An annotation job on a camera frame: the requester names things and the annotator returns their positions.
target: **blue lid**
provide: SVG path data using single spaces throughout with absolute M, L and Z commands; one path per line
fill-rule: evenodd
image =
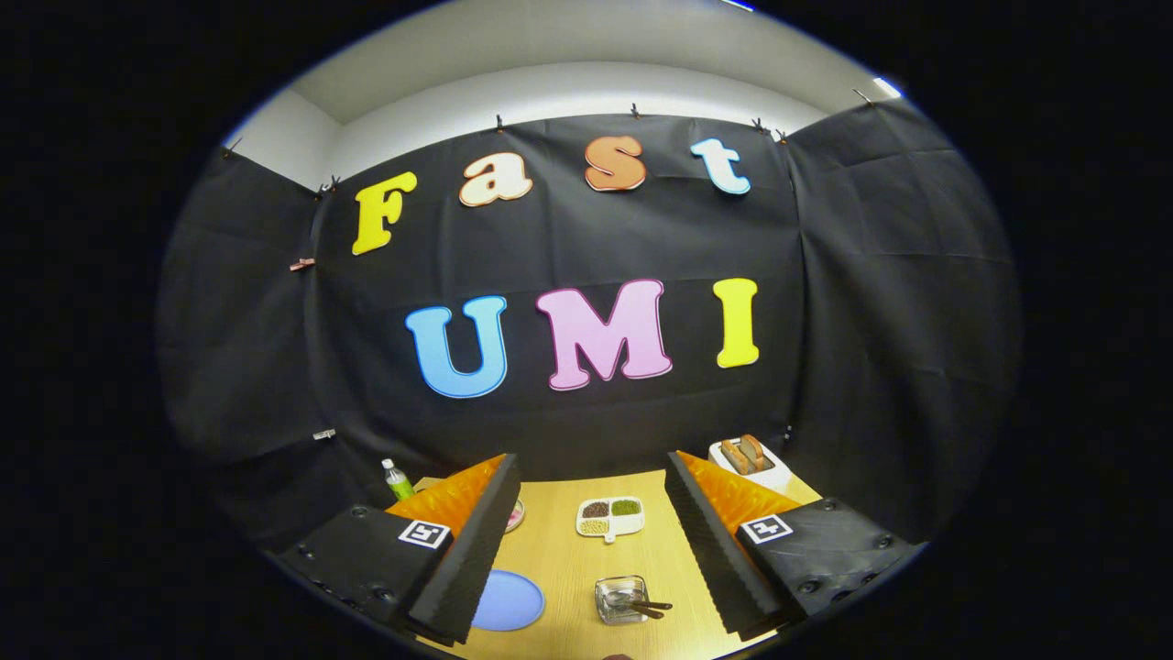
M 490 571 L 473 627 L 516 631 L 533 624 L 545 610 L 545 597 L 529 578 L 509 571 Z

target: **chopsticks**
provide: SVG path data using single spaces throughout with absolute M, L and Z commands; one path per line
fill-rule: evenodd
M 657 612 L 656 610 L 649 610 L 647 607 L 644 607 L 643 605 L 636 605 L 635 603 L 629 603 L 628 607 L 632 612 L 639 612 L 644 617 L 651 617 L 652 619 L 663 619 L 664 618 L 664 613 L 663 612 Z
M 672 604 L 671 603 L 650 603 L 650 601 L 646 601 L 646 600 L 629 600 L 628 604 L 629 605 L 642 605 L 644 607 L 650 607 L 652 610 L 671 610 L 672 608 Z

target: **white wall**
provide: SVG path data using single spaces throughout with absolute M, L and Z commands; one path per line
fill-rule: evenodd
M 477 75 L 373 110 L 343 127 L 318 178 L 346 178 L 413 149 L 496 125 L 590 114 L 683 115 L 793 132 L 827 113 L 768 89 L 693 70 L 572 62 Z
M 224 141 L 235 151 L 317 190 L 341 125 L 292 89 L 270 98 Z
M 827 113 L 760 87 L 693 70 L 628 62 L 572 62 L 477 75 L 425 91 L 340 125 L 286 88 L 225 141 L 236 151 L 317 189 L 413 149 L 496 125 L 590 114 L 718 118 L 786 132 Z

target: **letter m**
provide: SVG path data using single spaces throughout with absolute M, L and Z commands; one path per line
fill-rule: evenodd
M 615 376 L 623 345 L 628 379 L 652 379 L 667 374 L 672 361 L 664 355 L 659 329 L 659 297 L 664 284 L 657 279 L 632 279 L 619 287 L 611 319 L 603 322 L 577 288 L 560 288 L 537 298 L 537 308 L 550 318 L 554 358 L 557 370 L 550 388 L 575 390 L 590 383 L 590 375 L 578 367 L 578 351 L 603 381 Z

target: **wooden table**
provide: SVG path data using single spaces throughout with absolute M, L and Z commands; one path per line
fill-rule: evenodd
M 435 479 L 420 479 L 427 488 Z M 796 476 L 787 497 L 807 504 L 820 498 Z M 605 545 L 599 537 L 575 531 L 578 505 L 586 499 L 635 496 L 644 503 L 644 529 Z M 494 569 L 529 578 L 545 594 L 537 621 L 520 631 L 473 628 L 468 644 L 448 648 L 469 660 L 558 658 L 602 660 L 625 653 L 635 660 L 711 660 L 775 633 L 743 642 L 721 627 L 700 569 L 685 539 L 676 510 L 664 492 L 664 470 L 622 477 L 569 482 L 523 482 L 526 518 L 501 540 Z M 595 611 L 595 581 L 643 576 L 651 600 L 673 604 L 659 620 L 608 626 Z

